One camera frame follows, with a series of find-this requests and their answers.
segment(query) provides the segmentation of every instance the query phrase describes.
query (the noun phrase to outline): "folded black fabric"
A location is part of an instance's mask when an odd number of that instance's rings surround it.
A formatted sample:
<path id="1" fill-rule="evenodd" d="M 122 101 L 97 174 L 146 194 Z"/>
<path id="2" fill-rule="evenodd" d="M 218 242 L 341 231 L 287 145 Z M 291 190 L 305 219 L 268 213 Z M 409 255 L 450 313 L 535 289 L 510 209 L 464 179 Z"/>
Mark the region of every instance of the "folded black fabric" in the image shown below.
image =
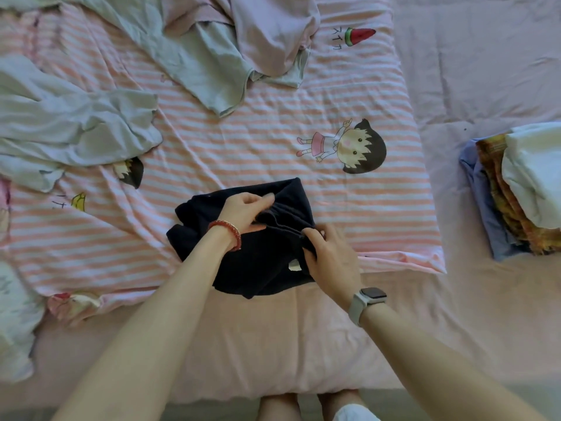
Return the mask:
<path id="1" fill-rule="evenodd" d="M 294 178 L 254 186 L 234 187 L 206 195 L 197 195 L 176 208 L 181 225 L 167 233 L 169 242 L 181 260 L 185 260 L 210 222 L 220 215 L 226 198 L 242 192 L 259 196 L 275 194 L 273 206 L 256 218 L 267 228 L 242 235 L 242 248 L 227 253 L 213 283 L 214 288 L 228 294 L 240 294 L 250 299 L 255 295 L 271 295 L 312 282 L 302 246 L 315 253 L 311 242 L 301 231 L 314 227 L 310 204 L 300 179 Z M 301 271 L 289 270 L 288 264 L 297 259 Z"/>

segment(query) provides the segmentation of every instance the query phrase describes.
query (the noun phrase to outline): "bracelet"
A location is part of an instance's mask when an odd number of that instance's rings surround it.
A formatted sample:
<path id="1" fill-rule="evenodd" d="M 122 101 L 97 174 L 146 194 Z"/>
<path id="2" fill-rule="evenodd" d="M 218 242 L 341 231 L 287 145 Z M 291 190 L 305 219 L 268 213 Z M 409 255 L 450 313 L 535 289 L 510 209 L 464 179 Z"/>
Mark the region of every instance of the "bracelet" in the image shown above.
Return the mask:
<path id="1" fill-rule="evenodd" d="M 226 222 L 224 220 L 214 220 L 214 222 L 212 222 L 211 224 L 209 224 L 209 227 L 207 229 L 207 232 L 210 230 L 211 227 L 213 226 L 224 226 L 226 227 L 228 230 L 230 230 L 231 233 L 234 234 L 234 236 L 236 237 L 236 246 L 234 248 L 232 248 L 230 251 L 238 251 L 241 250 L 242 248 L 242 235 L 240 235 L 240 231 L 238 230 L 238 228 L 236 226 L 234 226 L 232 223 L 230 222 Z"/>

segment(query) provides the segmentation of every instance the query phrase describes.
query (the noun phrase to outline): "brown plaid fabric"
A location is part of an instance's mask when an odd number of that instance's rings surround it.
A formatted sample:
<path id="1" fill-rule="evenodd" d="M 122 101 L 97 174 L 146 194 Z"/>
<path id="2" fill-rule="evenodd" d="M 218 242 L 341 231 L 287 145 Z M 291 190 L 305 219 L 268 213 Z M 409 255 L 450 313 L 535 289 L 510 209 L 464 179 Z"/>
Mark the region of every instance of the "brown plaid fabric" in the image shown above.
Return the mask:
<path id="1" fill-rule="evenodd" d="M 561 250 L 561 229 L 544 229 L 534 225 L 518 204 L 518 200 L 503 180 L 501 166 L 507 148 L 505 134 L 497 134 L 477 142 L 479 161 L 487 173 L 491 195 L 497 210 L 512 234 L 520 241 L 527 241 L 536 255 Z"/>

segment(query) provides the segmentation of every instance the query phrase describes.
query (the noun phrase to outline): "watch face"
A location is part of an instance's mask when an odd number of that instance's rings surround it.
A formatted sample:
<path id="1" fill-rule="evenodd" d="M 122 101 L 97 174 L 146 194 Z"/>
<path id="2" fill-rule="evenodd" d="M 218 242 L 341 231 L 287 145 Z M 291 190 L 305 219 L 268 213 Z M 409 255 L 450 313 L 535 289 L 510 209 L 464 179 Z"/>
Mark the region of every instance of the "watch face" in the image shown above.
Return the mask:
<path id="1" fill-rule="evenodd" d="M 375 287 L 363 288 L 362 290 L 360 290 L 360 292 L 366 295 L 367 297 L 370 297 L 371 299 L 381 299 L 387 297 L 384 291 L 382 291 L 380 288 L 375 288 Z"/>

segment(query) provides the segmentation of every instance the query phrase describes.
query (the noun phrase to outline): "smartwatch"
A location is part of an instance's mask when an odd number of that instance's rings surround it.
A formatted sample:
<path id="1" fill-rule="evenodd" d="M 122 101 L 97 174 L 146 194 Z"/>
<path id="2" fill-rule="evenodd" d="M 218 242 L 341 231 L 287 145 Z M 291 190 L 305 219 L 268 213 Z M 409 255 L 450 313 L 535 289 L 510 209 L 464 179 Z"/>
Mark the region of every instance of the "smartwatch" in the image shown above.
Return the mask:
<path id="1" fill-rule="evenodd" d="M 387 298 L 386 293 L 380 288 L 363 288 L 354 294 L 352 298 L 349 318 L 351 318 L 355 325 L 360 326 L 359 319 L 364 309 L 372 304 L 383 303 Z"/>

